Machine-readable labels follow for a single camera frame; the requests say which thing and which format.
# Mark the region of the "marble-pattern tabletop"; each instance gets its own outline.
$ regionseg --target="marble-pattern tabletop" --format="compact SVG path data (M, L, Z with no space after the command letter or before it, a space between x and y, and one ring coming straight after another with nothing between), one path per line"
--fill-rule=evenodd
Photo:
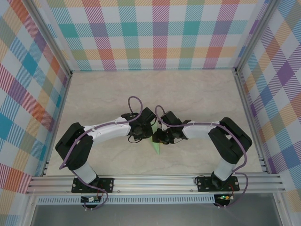
M230 117L251 136L231 70L84 72L73 75L55 144L74 122L96 125L130 112L129 96L139 97L152 111L162 105L182 121L212 122ZM134 99L131 103L138 111L139 103ZM260 172L254 145L247 157L247 165L240 171ZM219 159L210 140L160 145L158 155L149 139L131 144L127 137L118 137L92 148L88 162L101 175L201 174L211 173ZM67 168L58 169L61 163L53 149L47 175L71 175Z

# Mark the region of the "beige floor surface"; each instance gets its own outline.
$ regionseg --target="beige floor surface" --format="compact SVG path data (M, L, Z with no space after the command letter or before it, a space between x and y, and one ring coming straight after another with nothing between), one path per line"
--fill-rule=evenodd
M251 136L231 70L118 71L74 73L55 143L74 122L95 125L128 113L127 98L132 95L153 111L162 105L182 121L230 117ZM132 106L138 111L135 100ZM254 145L247 156L248 163L240 171L261 171ZM158 155L148 139L131 144L127 137L119 137L93 148L88 161L103 175L201 174L212 172L219 159L210 140L160 145ZM47 175L71 175L68 169L58 169L61 163L53 150Z

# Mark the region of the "perforated metal strip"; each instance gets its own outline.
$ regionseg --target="perforated metal strip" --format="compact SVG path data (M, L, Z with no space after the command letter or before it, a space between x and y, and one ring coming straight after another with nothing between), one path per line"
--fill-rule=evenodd
M78 205L81 196L39 196L38 205ZM214 203L211 194L186 195L111 195L107 204L195 204Z

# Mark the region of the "green object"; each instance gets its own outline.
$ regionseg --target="green object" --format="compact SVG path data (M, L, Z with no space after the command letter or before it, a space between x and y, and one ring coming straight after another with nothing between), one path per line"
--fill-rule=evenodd
M154 132L156 132L157 131L157 123L155 123L153 126L152 126L152 132L154 133ZM153 141L152 141L152 137L150 137L150 141L152 142L152 145L154 146L154 148L155 148L155 150L156 150L156 152L157 152L157 154L160 154L160 146L159 146L159 143L154 143Z

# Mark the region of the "purple cable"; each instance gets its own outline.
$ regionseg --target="purple cable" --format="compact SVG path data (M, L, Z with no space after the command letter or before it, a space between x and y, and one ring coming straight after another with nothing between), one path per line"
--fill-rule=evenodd
M155 114L156 114L156 117L158 118L158 120L159 120L162 124L164 124L164 125L166 125L166 126L168 126L168 127L183 127L183 126L193 126L193 125L202 125L202 126L211 126L211 125L212 125L212 126L217 126L217 127L219 127L219 128L222 128L222 129L223 129L224 131L226 131L227 133L229 133L230 136L236 141L236 143L238 144L238 146L240 147L241 151L242 151L243 154L244 154L245 160L244 160L244 163L243 163L243 164L241 164L240 166L236 167L232 172L235 173L235 174L241 174L241 175L244 175L244 176L246 177L246 187L245 187L245 189L243 190L241 196L240 196L234 203L228 205L228 207L233 206L235 203L237 203L237 202L241 199L241 197L244 196L244 194L246 193L246 190L247 190L247 188L248 188L248 185L249 185L249 179L248 179L248 176L247 176L245 173L237 173L237 172L236 172L236 171L239 170L240 168L244 167L244 166L246 165L246 162L247 162L246 151L245 151L244 147L242 146L242 144L240 143L240 141L237 139L237 137L236 137L230 130L228 130L226 127L224 127L224 126L222 126L222 125L220 125L220 124L216 124L216 123L210 123L210 122L196 122L196 123L187 123L187 124L182 124L182 125L168 125L167 123L163 122L163 120L161 119L161 117L159 117L158 112L157 112L158 107L160 107L160 108L163 110L163 112L165 112L165 111L164 111L164 108L163 108L161 105L157 105L156 108L155 108Z
M163 107L161 105L157 105L156 108L155 108L156 117L158 118L158 120L162 124L164 124L164 125L166 125L168 127L183 127L183 126L201 125L201 126L217 126L219 128L222 128L224 131L226 131L227 133L229 133L230 136L236 141L236 143L238 144L238 146L240 147L241 151L244 154L244 159L245 159L244 163L241 164L240 166L236 167L232 172L234 173L234 172L236 172L237 170L239 170L240 168L242 168L242 167L244 167L246 165L247 156L246 156L246 151L245 151L244 147L242 146L242 144L240 143L240 141L236 138L236 136L230 130L228 130L226 127L224 127L224 126L222 126L220 124L211 123L211 122L195 122L195 123L187 123L187 124L182 124L182 125L168 125L167 123L163 122L163 120L159 117L158 112L157 112L158 107L160 107L163 110L163 112L165 112L164 109L163 109Z
M102 207L102 206L108 201L108 199L109 199L109 194L106 192L106 190L101 189L101 188L98 188L98 187L95 187L95 186L92 186L92 185L90 185L90 184L87 184L87 183L86 183L85 181L83 181L83 180L82 180L82 179L81 179L74 171L72 171L72 173L73 173L75 176L77 176L77 178L79 179L79 181L80 181L81 183L83 183L84 185L86 185L86 186L88 186L88 187L91 187L91 188L93 188L93 189L96 189L96 190L98 190L98 191L100 191L100 192L103 192L103 193L105 193L105 194L107 195L103 203L97 205L96 207L94 207L94 208L92 208L92 209L87 208L87 207L86 207L86 203L84 203L84 207L85 207L87 210L91 210L91 211L92 211L92 210L96 210L96 209Z
M140 103L140 106L141 106L140 112L139 112L139 114L138 114L136 117L134 117L133 119L131 119L131 120L129 120L129 121L118 121L118 122L116 122L116 123L115 123L115 122L108 122L108 123L105 123L105 124L101 124L101 125L95 126L94 128L91 128L91 129L87 130L86 132L84 132L83 134L81 134L81 135L73 142L71 148L69 149L69 151L68 151L66 157L64 158L64 161L63 161L63 163L61 164L61 166L60 166L59 169L61 170L62 168L65 168L65 167L66 167L66 162L67 162L67 160L69 159L70 154L71 154L71 152L73 151L75 145L80 141L80 139L81 139L83 136L85 136L87 133L91 132L93 129L98 129L98 128L103 127L103 126L109 126L109 125L114 125L114 124L130 123L130 122L135 121L136 119L138 119L138 118L140 117L141 113L142 113L142 110L143 110L143 104L142 104L142 101L141 101L138 97L135 97L135 96L131 96L131 97L128 98L128 104L130 103L129 101L130 101L130 99L132 99L132 98L137 99L137 100L139 101L139 103Z

